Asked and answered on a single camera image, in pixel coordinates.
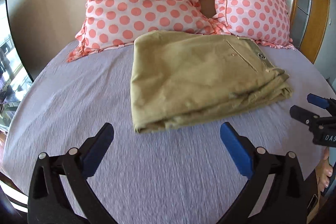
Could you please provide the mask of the person's right hand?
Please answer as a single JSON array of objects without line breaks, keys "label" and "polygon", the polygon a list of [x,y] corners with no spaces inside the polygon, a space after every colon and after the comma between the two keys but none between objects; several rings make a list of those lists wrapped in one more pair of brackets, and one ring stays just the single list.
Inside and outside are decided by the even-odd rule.
[{"label": "person's right hand", "polygon": [[323,157],[315,169],[317,175],[318,189],[323,192],[329,187],[330,177],[333,174],[333,167],[329,164],[329,148],[325,148]]}]

